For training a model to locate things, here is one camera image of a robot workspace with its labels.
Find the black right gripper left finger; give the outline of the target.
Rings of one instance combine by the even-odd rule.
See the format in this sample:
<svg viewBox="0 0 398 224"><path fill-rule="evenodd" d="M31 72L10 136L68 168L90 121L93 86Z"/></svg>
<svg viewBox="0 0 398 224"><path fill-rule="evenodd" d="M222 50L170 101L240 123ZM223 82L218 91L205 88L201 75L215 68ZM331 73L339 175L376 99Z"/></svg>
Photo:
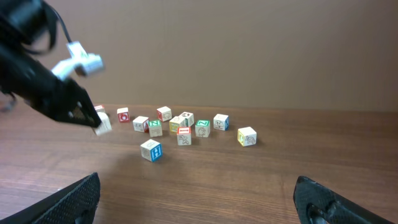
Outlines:
<svg viewBox="0 0 398 224"><path fill-rule="evenodd" d="M96 172L1 220L1 224L92 224L100 200Z"/></svg>

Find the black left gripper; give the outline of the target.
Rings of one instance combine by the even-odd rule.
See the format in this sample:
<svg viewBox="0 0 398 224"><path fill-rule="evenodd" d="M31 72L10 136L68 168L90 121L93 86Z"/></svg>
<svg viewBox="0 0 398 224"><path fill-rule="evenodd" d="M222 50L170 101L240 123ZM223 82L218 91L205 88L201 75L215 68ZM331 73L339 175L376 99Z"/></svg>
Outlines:
<svg viewBox="0 0 398 224"><path fill-rule="evenodd" d="M101 124L84 88L68 78L58 79L37 60L1 44L1 91L15 93L46 117L97 128Z"/></svg>

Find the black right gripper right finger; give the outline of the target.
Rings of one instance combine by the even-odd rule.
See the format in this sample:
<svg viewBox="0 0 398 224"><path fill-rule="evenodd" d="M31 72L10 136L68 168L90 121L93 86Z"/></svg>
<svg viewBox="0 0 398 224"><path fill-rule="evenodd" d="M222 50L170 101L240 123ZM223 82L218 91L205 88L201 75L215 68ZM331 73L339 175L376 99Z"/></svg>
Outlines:
<svg viewBox="0 0 398 224"><path fill-rule="evenodd" d="M379 215L353 203L306 177L298 177L293 200L301 223L373 224L389 223Z"/></svg>

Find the red Y letter block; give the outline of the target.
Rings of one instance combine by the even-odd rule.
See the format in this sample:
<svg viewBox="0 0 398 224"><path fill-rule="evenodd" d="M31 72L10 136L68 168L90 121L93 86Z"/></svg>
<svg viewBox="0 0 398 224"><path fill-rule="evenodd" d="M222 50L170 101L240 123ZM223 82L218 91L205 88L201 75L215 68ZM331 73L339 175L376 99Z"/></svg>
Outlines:
<svg viewBox="0 0 398 224"><path fill-rule="evenodd" d="M99 136L99 135L110 132L112 130L112 127L111 127L109 116L104 112L97 112L97 114L101 120L101 124L97 128L93 129L95 134L97 136Z"/></svg>

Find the green N letter block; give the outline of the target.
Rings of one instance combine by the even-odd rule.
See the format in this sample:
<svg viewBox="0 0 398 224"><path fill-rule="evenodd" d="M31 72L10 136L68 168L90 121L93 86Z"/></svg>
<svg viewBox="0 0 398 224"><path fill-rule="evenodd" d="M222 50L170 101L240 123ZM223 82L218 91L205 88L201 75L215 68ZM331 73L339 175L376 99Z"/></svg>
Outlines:
<svg viewBox="0 0 398 224"><path fill-rule="evenodd" d="M148 122L150 137L162 136L162 122L159 119Z"/></svg>

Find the blue H picture block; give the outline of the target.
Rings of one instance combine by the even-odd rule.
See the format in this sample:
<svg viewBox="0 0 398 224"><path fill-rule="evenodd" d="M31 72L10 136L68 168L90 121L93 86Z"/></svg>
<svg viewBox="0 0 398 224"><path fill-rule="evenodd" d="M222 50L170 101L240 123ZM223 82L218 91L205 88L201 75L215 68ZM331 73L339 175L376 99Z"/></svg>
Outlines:
<svg viewBox="0 0 398 224"><path fill-rule="evenodd" d="M140 145L141 156L148 161L154 162L163 155L161 143L149 139Z"/></svg>

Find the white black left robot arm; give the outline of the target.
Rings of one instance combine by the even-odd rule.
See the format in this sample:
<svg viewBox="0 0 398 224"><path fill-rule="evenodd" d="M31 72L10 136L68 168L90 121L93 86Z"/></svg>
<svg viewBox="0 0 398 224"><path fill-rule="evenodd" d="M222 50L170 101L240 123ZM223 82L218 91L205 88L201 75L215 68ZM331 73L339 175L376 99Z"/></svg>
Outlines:
<svg viewBox="0 0 398 224"><path fill-rule="evenodd" d="M97 128L101 119L70 74L87 77L102 70L102 58L72 40L67 43L71 57L51 70L33 58L55 47L58 26L65 23L43 0L1 1L1 93L11 97L1 111L12 110L19 96L54 121Z"/></svg>

